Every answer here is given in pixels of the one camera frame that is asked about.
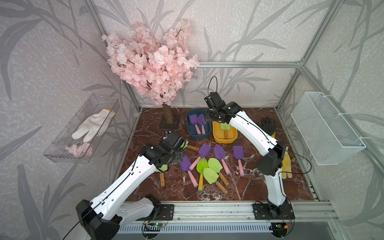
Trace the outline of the green shovel wooden handle front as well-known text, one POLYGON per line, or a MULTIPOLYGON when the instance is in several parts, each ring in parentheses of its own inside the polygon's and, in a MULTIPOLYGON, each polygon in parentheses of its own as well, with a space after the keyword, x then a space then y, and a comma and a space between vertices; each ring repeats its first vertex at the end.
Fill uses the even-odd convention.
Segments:
POLYGON ((214 169, 205 168, 203 175, 209 184, 215 184, 223 194, 227 195, 229 193, 228 190, 220 182, 218 182, 219 175, 214 169))

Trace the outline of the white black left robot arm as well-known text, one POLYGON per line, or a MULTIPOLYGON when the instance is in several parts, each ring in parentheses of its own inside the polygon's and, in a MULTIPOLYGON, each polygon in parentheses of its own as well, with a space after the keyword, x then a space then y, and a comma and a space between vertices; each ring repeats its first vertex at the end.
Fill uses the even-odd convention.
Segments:
POLYGON ((181 160, 185 145, 185 139, 169 131, 158 144, 146 144, 131 166, 101 194, 80 201, 76 206, 79 223, 91 239, 111 240, 127 224, 161 216, 162 204, 152 195, 131 204, 126 199, 162 166, 181 160))

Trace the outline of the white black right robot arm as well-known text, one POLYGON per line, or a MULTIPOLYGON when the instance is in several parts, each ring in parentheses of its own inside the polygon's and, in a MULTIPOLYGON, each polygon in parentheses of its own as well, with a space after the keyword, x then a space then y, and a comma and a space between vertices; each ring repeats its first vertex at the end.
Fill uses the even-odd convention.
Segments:
POLYGON ((255 219, 282 220, 288 217, 292 213, 292 205, 287 199, 281 177, 287 144, 267 134, 237 103, 226 104, 217 92, 211 92, 204 100, 208 105, 207 119, 230 124, 241 132, 262 155, 262 158, 257 161, 257 168, 265 177, 268 201, 266 204, 253 205, 255 219))

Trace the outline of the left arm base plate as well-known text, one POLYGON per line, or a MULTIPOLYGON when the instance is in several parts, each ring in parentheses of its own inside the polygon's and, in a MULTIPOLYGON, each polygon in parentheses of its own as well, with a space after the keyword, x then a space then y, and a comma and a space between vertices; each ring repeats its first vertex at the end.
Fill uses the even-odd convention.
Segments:
POLYGON ((175 205, 160 204, 155 206, 148 217, 143 218, 146 221, 171 221, 175 213, 175 205))

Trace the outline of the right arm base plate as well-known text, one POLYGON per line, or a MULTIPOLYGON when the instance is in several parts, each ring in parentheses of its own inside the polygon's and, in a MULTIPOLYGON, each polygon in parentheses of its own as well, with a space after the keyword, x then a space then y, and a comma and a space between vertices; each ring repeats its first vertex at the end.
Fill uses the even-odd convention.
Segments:
POLYGON ((277 220, 295 220, 295 214, 292 205, 284 202, 281 206, 276 207, 270 204, 256 202, 252 204, 255 220, 277 221, 277 220))

